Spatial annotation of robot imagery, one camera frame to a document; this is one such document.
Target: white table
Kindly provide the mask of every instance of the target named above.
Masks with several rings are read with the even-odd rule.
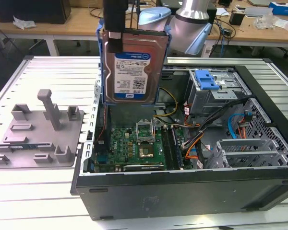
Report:
[[[288,98],[288,80],[273,64],[261,59],[168,60],[169,63],[182,61],[200,65],[213,62],[245,65],[280,108],[288,107],[288,101],[280,100]],[[0,138],[12,119],[10,111],[15,103],[27,103],[30,109],[43,110],[36,97],[41,88],[52,90],[52,101],[59,108],[77,104],[89,113],[98,63],[98,57],[34,57],[24,60],[0,93]],[[79,142],[86,138],[88,119],[86,114]],[[288,230],[288,199],[267,212],[92,221],[81,199],[70,195],[72,176],[73,167],[0,171],[0,230],[217,230],[218,226],[230,226],[236,230]]]

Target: white label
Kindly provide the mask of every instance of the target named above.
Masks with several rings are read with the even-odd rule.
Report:
[[[23,149],[22,146],[10,146],[10,149]]]
[[[188,107],[184,107],[184,114],[190,115],[190,109]]]
[[[197,161],[197,166],[199,169],[203,169],[204,167],[204,165],[200,161]]]
[[[144,68],[150,64],[146,53],[124,52],[115,55],[114,92],[122,97],[134,98],[134,94],[145,94],[148,75]]]

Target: wooden desk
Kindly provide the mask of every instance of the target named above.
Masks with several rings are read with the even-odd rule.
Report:
[[[99,15],[100,12],[100,9],[93,11],[94,15]],[[129,26],[130,18],[130,14],[126,15],[126,26]],[[98,21],[97,17],[90,14],[88,8],[72,8],[71,15],[65,24],[36,23],[37,27],[22,30],[13,23],[0,23],[0,29],[9,38],[44,39],[50,55],[58,56],[55,40],[97,40]],[[136,24],[136,14],[133,13],[132,27],[135,28]]]
[[[250,6],[244,1],[234,0],[228,11],[231,11],[236,5]],[[94,11],[95,15],[99,15],[100,10]],[[130,15],[126,16],[126,26],[130,23]],[[136,16],[133,15],[133,28],[136,26]],[[221,20],[228,22],[229,16],[218,17]],[[280,16],[282,19],[288,20],[288,17]],[[55,44],[55,40],[96,40],[96,28],[99,19],[90,15],[88,8],[72,8],[70,17],[65,24],[48,24],[37,23],[36,28],[21,30],[12,23],[0,23],[0,29],[9,38],[24,38],[24,39],[44,39],[47,42],[50,54],[58,56],[59,52]],[[288,47],[288,31],[282,28],[257,30],[253,26],[254,18],[244,18],[241,26],[234,26],[236,36],[231,40],[229,45],[236,46],[281,46]],[[214,25],[208,40],[205,43],[203,57],[208,57],[213,45],[219,38],[219,29]]]
[[[279,0],[278,2],[288,2],[288,0]],[[236,5],[240,6],[252,6],[246,1],[233,0],[230,7],[227,8],[227,11],[232,11]],[[288,20],[288,16],[276,15],[281,19]],[[218,16],[217,18],[229,23],[230,16]],[[254,18],[244,17],[241,26],[234,25],[236,29],[235,37],[230,41],[229,45],[234,46],[276,46],[276,47],[288,47],[288,31],[283,28],[275,27],[275,29],[265,29],[258,30],[254,27],[253,22]],[[222,24],[224,28],[232,28],[225,23]],[[216,41],[219,39],[219,28],[217,25],[213,26],[212,32],[209,36],[209,40],[206,41],[206,50],[204,57],[210,55],[209,50],[211,51],[212,47],[216,44]]]

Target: blue box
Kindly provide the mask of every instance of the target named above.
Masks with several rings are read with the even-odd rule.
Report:
[[[288,16],[288,3],[285,5],[278,4],[276,2],[271,2],[269,5],[270,8],[273,8],[272,13],[275,15],[286,15]]]

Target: red cable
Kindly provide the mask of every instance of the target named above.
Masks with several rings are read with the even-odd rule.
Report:
[[[106,107],[104,108],[104,126],[103,126],[102,131],[100,132],[97,140],[94,142],[95,144],[99,141],[101,135],[102,135],[102,134],[104,133],[104,131],[105,131],[105,128],[106,128]]]

